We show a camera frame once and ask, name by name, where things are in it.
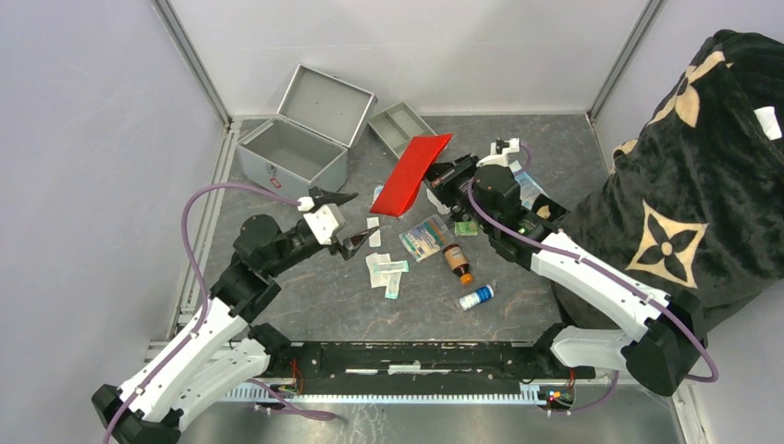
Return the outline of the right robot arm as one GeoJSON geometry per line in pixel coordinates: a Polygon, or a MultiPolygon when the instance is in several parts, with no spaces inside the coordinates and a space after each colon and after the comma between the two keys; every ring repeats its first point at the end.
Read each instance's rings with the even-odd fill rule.
{"type": "Polygon", "coordinates": [[[580,366],[626,372],[662,396],[685,380],[717,381],[699,300],[645,285],[586,252],[553,217],[537,215],[549,198],[538,196],[532,209],[523,205],[509,167],[465,155],[429,166],[424,182],[455,220],[475,220],[503,259],[569,290],[614,324],[557,327],[533,354],[541,375],[557,377],[580,366]]]}

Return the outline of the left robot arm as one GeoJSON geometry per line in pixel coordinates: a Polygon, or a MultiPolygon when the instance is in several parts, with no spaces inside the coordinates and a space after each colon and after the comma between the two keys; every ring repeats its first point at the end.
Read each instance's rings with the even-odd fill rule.
{"type": "Polygon", "coordinates": [[[182,241],[201,291],[192,319],[137,374],[120,386],[102,385],[92,404],[108,443],[176,443],[181,434],[232,389],[257,376],[281,376],[289,368],[290,341],[269,324],[253,321],[281,288],[275,278],[321,251],[350,260],[376,232],[367,228],[344,240],[340,212],[356,193],[309,189],[297,200],[239,183],[219,183],[196,191],[182,215],[211,191],[234,189],[260,194],[297,209],[300,219],[288,230],[261,214],[249,217],[234,241],[229,266],[207,286],[188,232],[182,241]]]}

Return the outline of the red first aid pouch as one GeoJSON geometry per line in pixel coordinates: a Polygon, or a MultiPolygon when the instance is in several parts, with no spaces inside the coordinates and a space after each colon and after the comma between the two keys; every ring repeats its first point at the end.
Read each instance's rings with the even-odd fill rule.
{"type": "Polygon", "coordinates": [[[414,205],[428,168],[447,147],[452,133],[415,136],[398,160],[370,213],[399,217],[414,205]]]}

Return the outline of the white teal wipe packets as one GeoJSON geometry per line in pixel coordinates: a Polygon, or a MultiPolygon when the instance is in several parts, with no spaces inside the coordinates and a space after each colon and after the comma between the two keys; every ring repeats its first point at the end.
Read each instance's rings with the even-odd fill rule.
{"type": "Polygon", "coordinates": [[[388,253],[372,253],[366,256],[365,263],[369,272],[370,287],[384,288],[387,299],[397,300],[402,275],[410,271],[408,261],[392,261],[388,253]]]}

